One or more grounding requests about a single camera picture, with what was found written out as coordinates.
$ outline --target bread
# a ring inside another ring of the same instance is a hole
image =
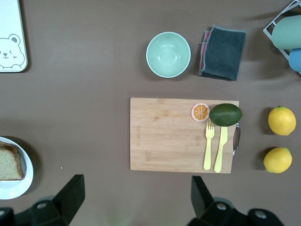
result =
[[[0,180],[22,180],[23,177],[18,147],[0,142]]]

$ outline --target orange slice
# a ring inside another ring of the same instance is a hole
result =
[[[208,105],[199,103],[192,107],[191,116],[194,121],[202,122],[209,118],[210,108]]]

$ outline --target dark gray towel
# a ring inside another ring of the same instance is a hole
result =
[[[209,35],[208,31],[205,31],[199,74],[214,79],[236,81],[245,38],[245,31],[215,25]]]

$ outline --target yellow fork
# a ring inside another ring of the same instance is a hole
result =
[[[209,170],[211,168],[211,140],[214,137],[214,125],[212,122],[207,122],[206,127],[206,150],[205,150],[205,158],[204,158],[204,169]]]

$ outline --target bowl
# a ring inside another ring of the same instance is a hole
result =
[[[173,78],[183,73],[190,62],[189,44],[177,33],[163,32],[150,41],[146,61],[156,75]]]

